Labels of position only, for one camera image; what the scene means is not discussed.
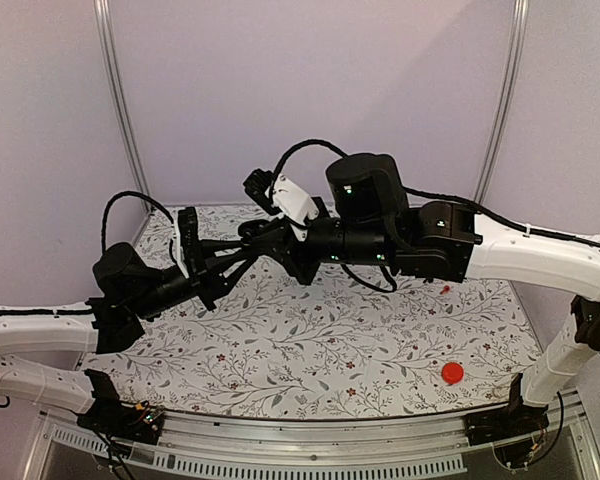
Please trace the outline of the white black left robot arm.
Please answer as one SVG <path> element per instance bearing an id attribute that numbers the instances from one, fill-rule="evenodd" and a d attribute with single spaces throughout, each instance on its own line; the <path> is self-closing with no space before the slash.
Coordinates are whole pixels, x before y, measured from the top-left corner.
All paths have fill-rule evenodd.
<path id="1" fill-rule="evenodd" d="M 144 321 L 166 310 L 192 298 L 213 309 L 254 261 L 228 241 L 188 247 L 166 269 L 148 266 L 128 243 L 109 247 L 93 267 L 101 296 L 38 308 L 0 305 L 0 396 L 89 414 L 106 433 L 121 433 L 129 415 L 106 373 L 62 370 L 23 354 L 121 353 L 143 336 Z"/>

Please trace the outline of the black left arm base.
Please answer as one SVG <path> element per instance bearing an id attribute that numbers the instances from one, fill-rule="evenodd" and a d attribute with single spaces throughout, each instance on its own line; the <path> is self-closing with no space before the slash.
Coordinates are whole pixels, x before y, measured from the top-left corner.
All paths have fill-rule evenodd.
<path id="1" fill-rule="evenodd" d="M 109 376 L 92 369 L 84 371 L 91 381 L 93 404 L 77 415 L 77 425 L 103 436 L 157 445 L 164 425 L 164 408 L 147 400 L 121 401 Z"/>

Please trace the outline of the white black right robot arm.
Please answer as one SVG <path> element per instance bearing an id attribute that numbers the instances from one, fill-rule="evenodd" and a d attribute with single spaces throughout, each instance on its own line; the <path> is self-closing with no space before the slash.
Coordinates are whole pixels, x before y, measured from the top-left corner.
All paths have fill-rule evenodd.
<path id="1" fill-rule="evenodd" d="M 517 436 L 536 409 L 600 353 L 600 235 L 579 236 L 518 224 L 480 205 L 429 194 L 409 205 L 409 190 L 386 154 L 342 157 L 326 171 L 336 216 L 280 170 L 255 170 L 246 194 L 286 224 L 272 250 L 302 283 L 318 265 L 377 265 L 392 274 L 462 282 L 499 279 L 573 294 L 569 318 L 541 357 L 516 376 L 497 427 Z"/>

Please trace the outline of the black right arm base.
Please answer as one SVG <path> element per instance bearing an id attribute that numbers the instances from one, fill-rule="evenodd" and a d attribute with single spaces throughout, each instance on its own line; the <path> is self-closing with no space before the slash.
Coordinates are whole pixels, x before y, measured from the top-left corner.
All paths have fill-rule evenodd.
<path id="1" fill-rule="evenodd" d="M 523 402 L 522 378 L 520 373 L 512 381 L 506 405 L 463 417 L 464 434 L 471 446 L 529 434 L 549 426 L 547 406 L 531 407 Z"/>

